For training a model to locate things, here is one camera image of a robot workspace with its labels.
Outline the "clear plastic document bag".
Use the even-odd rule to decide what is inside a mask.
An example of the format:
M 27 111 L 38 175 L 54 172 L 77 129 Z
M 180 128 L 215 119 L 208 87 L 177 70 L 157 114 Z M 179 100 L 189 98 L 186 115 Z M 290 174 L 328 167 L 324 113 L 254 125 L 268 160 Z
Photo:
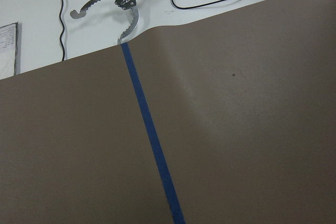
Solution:
M 1 27 L 1 80 L 20 73 L 21 31 L 19 22 Z

